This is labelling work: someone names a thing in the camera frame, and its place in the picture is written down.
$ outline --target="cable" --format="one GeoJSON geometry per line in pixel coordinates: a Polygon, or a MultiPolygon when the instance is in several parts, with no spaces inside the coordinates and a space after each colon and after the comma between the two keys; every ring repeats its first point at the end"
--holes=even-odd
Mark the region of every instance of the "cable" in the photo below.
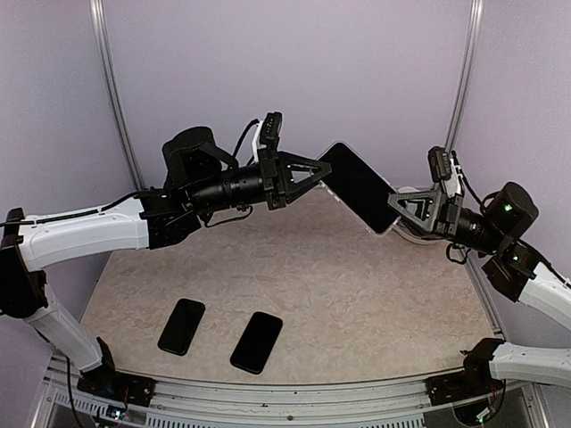
{"type": "Polygon", "coordinates": [[[253,206],[248,205],[248,212],[246,214],[244,214],[243,216],[227,218],[226,220],[221,220],[218,223],[214,223],[213,225],[208,224],[209,221],[211,221],[211,219],[212,219],[212,216],[210,216],[209,218],[207,218],[204,221],[204,227],[210,228],[210,227],[215,227],[215,226],[219,226],[219,225],[224,225],[226,223],[232,223],[234,221],[246,220],[247,218],[249,218],[252,215],[252,213],[253,213],[253,206]]]}
{"type": "Polygon", "coordinates": [[[74,214],[67,214],[65,216],[40,218],[36,221],[34,221],[34,220],[6,221],[4,223],[0,223],[0,227],[44,225],[45,223],[53,223],[55,221],[64,221],[64,220],[71,220],[74,218],[93,216],[94,214],[98,214],[99,212],[104,212],[104,211],[110,210],[111,208],[115,208],[120,203],[123,203],[127,199],[132,198],[134,196],[138,196],[139,194],[140,194],[140,192],[132,192],[132,193],[126,194],[125,196],[120,197],[117,201],[112,202],[108,205],[104,205],[100,210],[93,209],[93,210],[76,212],[74,214]]]}
{"type": "Polygon", "coordinates": [[[491,413],[490,416],[486,420],[484,420],[484,423],[487,424],[488,422],[490,422],[494,417],[496,417],[500,413],[500,410],[501,410],[501,407],[503,406],[503,401],[505,400],[505,398],[506,398],[506,381],[504,380],[503,381],[503,387],[501,388],[500,404],[498,404],[498,407],[496,407],[493,410],[493,413],[491,413]]]}
{"type": "MultiPolygon", "coordinates": [[[[456,155],[456,152],[452,150],[451,154],[452,154],[452,157],[454,158],[456,165],[459,165],[460,163],[458,161],[458,156],[456,155]]],[[[474,189],[472,188],[472,186],[468,182],[468,179],[466,177],[466,174],[464,174],[464,171],[462,171],[462,182],[464,183],[464,185],[466,185],[467,190],[470,192],[470,194],[472,195],[474,200],[477,202],[477,204],[482,205],[482,201],[480,200],[480,198],[478,198],[476,192],[474,192],[474,189]]]]}
{"type": "Polygon", "coordinates": [[[250,131],[250,129],[254,126],[259,124],[260,121],[257,119],[253,119],[244,129],[244,132],[242,133],[242,135],[240,135],[240,139],[238,139],[238,142],[236,143],[236,147],[234,149],[234,152],[232,153],[232,157],[236,158],[238,152],[240,151],[240,147],[242,147],[242,143],[244,142],[244,139],[246,138],[246,136],[248,135],[248,132],[250,131]]]}
{"type": "Polygon", "coordinates": [[[464,247],[463,245],[458,245],[457,243],[449,243],[446,246],[446,259],[448,259],[448,261],[451,261],[452,263],[457,263],[459,265],[465,265],[468,262],[468,254],[472,251],[471,248],[468,248],[468,250],[464,253],[464,258],[463,259],[454,259],[451,256],[451,250],[462,250],[466,247],[464,247]]]}
{"type": "Polygon", "coordinates": [[[79,428],[84,428],[84,426],[79,421],[78,412],[75,409],[75,403],[73,402],[73,394],[71,392],[71,362],[69,358],[65,358],[68,362],[68,395],[70,396],[70,405],[71,405],[71,412],[73,413],[73,417],[75,418],[75,422],[79,428]]]}

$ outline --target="smartphone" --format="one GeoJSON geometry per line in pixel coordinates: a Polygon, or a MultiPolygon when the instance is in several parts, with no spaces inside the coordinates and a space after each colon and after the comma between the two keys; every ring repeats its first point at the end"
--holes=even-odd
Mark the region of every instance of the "smartphone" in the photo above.
{"type": "Polygon", "coordinates": [[[230,364],[259,375],[266,366],[283,324],[278,317],[264,312],[254,313],[230,357],[230,364]]]}
{"type": "Polygon", "coordinates": [[[320,158],[331,165],[321,181],[376,234],[384,234],[399,219],[388,205],[395,190],[345,143],[333,144],[320,158]]]}
{"type": "Polygon", "coordinates": [[[180,299],[162,330],[159,348],[171,354],[185,355],[204,311],[204,304],[200,301],[180,299]]]}

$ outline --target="metal frame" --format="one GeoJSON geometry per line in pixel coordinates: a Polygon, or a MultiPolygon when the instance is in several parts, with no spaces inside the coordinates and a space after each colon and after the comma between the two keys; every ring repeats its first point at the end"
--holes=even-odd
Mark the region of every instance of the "metal frame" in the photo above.
{"type": "Polygon", "coordinates": [[[121,149],[123,151],[125,162],[127,163],[128,173],[131,177],[133,186],[136,190],[143,190],[145,188],[145,183],[143,182],[143,177],[141,176],[141,171],[137,164],[133,145],[131,144],[131,140],[128,136],[125,115],[123,114],[123,108],[119,98],[119,90],[117,88],[117,82],[115,81],[111,48],[109,47],[107,27],[105,26],[103,0],[90,0],[89,3],[91,6],[91,19],[93,20],[95,39],[97,41],[101,64],[103,66],[105,86],[107,87],[107,95],[109,95],[109,101],[111,102],[113,117],[115,118],[115,126],[119,133],[121,149]]]}
{"type": "MultiPolygon", "coordinates": [[[[69,407],[66,364],[52,359],[46,372],[31,428],[45,428],[54,405],[69,407]]],[[[79,372],[72,368],[72,383],[79,372]]],[[[421,427],[424,413],[467,404],[479,398],[431,407],[425,375],[385,381],[327,385],[251,385],[184,381],[157,377],[151,406],[129,406],[121,423],[137,427],[310,426],[312,428],[421,427]]],[[[521,388],[534,428],[549,428],[542,395],[535,385],[515,381],[508,390],[521,388]]],[[[94,416],[108,405],[121,403],[90,396],[73,388],[79,412],[94,416]]]]}
{"type": "Polygon", "coordinates": [[[474,68],[474,59],[476,58],[477,42],[480,35],[480,27],[482,24],[482,14],[484,12],[484,0],[472,0],[472,9],[470,12],[470,21],[468,24],[468,34],[466,38],[466,48],[464,50],[464,59],[462,61],[462,69],[460,72],[460,80],[454,108],[452,109],[452,117],[448,132],[446,135],[446,152],[450,153],[456,146],[456,140],[462,121],[462,114],[468,98],[468,89],[470,86],[470,77],[474,68]]]}

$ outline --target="vertical metal pole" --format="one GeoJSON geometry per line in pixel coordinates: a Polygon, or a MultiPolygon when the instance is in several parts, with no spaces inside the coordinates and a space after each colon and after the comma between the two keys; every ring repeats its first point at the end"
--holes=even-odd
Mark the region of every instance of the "vertical metal pole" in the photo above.
{"type": "Polygon", "coordinates": [[[470,12],[470,21],[468,24],[468,34],[466,38],[466,48],[464,50],[464,59],[462,61],[462,69],[460,72],[460,80],[458,90],[456,92],[456,100],[454,101],[454,109],[448,133],[446,136],[445,149],[450,153],[455,145],[462,121],[462,114],[468,98],[468,89],[470,86],[470,76],[474,68],[474,59],[476,58],[476,47],[478,37],[480,35],[480,27],[482,23],[482,14],[484,11],[484,0],[472,0],[472,9],[470,12]]]}
{"type": "Polygon", "coordinates": [[[145,184],[141,176],[141,171],[137,165],[133,146],[128,136],[127,124],[125,123],[125,116],[121,107],[119,91],[117,90],[117,83],[113,73],[111,49],[109,47],[109,39],[107,37],[107,28],[105,27],[103,0],[90,0],[90,6],[95,39],[97,41],[101,64],[103,66],[103,76],[107,87],[107,94],[109,95],[109,100],[111,102],[113,116],[115,118],[115,126],[119,133],[121,149],[125,157],[125,162],[127,163],[128,172],[133,186],[136,190],[143,190],[145,188],[145,184]]]}

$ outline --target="black joint housing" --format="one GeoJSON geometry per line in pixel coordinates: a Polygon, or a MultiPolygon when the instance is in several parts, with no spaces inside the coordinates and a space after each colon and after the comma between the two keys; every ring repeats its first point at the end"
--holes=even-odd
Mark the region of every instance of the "black joint housing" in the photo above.
{"type": "MultiPolygon", "coordinates": [[[[23,220],[21,208],[11,210],[7,222],[23,220]]],[[[29,272],[20,253],[22,237],[20,226],[4,228],[0,243],[0,310],[9,317],[31,317],[40,308],[47,308],[44,293],[46,273],[43,270],[29,272]]]]}

